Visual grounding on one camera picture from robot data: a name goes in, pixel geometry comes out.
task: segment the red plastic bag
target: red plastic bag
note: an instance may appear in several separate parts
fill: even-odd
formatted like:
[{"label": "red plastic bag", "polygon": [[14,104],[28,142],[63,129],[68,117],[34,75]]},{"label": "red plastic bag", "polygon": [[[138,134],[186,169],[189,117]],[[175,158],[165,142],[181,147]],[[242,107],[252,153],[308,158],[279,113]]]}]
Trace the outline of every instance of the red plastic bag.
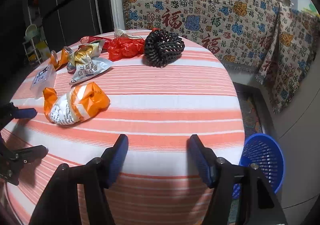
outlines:
[{"label": "red plastic bag", "polygon": [[132,58],[144,52],[144,39],[131,39],[127,37],[115,38],[107,45],[109,59],[117,61],[122,58]]}]

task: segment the round table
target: round table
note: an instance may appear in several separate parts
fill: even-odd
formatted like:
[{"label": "round table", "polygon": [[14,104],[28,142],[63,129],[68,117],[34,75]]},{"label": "round table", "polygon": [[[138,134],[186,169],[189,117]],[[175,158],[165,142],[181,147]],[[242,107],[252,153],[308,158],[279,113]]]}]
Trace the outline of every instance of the round table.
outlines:
[{"label": "round table", "polygon": [[[129,32],[146,38],[150,31]],[[113,38],[114,33],[101,36]],[[89,80],[100,86],[111,104],[89,121],[67,127],[50,123],[43,97],[36,100],[29,90],[46,63],[25,79],[12,102],[19,108],[34,107],[38,114],[29,121],[11,121],[1,134],[11,148],[44,145],[49,153],[38,166],[24,167],[18,186],[7,185],[9,202],[23,224],[28,224],[58,165],[86,164],[121,133],[129,138],[129,150],[116,183],[106,190],[116,224],[187,225],[204,217],[212,190],[199,178],[186,141],[198,134],[217,156],[238,164],[244,127],[235,88],[223,65],[207,49],[183,40],[181,58],[164,68],[146,66],[140,56],[116,61],[110,71]],[[101,56],[108,58],[108,53]],[[66,67],[57,71],[58,95],[70,91],[70,79]],[[80,186],[79,206],[83,224],[89,224]]]}]

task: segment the patterned blanket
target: patterned blanket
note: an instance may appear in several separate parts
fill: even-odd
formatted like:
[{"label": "patterned blanket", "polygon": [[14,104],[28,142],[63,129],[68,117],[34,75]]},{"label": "patterned blanket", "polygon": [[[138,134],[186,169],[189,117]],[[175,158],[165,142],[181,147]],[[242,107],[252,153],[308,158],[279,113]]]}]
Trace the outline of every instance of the patterned blanket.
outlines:
[{"label": "patterned blanket", "polygon": [[228,69],[256,73],[275,112],[313,58],[317,19],[276,0],[123,0],[127,29],[161,28],[209,49]]}]

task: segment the blue waste basket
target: blue waste basket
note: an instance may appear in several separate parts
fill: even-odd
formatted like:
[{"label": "blue waste basket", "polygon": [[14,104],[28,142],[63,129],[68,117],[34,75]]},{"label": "blue waste basket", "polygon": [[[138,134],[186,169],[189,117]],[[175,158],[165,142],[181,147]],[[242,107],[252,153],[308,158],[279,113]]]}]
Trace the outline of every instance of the blue waste basket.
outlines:
[{"label": "blue waste basket", "polygon": [[[282,185],[285,171],[283,153],[278,143],[270,136],[258,133],[251,135],[245,142],[240,166],[247,167],[252,163],[259,165],[276,193]],[[239,198],[240,185],[233,187],[233,199]]]}]

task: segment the black woven basket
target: black woven basket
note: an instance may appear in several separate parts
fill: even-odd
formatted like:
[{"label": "black woven basket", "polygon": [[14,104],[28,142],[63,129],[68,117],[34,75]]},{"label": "black woven basket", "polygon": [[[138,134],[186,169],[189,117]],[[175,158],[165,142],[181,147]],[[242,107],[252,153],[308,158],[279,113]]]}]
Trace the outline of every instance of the black woven basket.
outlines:
[{"label": "black woven basket", "polygon": [[157,29],[146,38],[144,56],[150,65],[162,67],[180,57],[184,47],[178,34]]}]

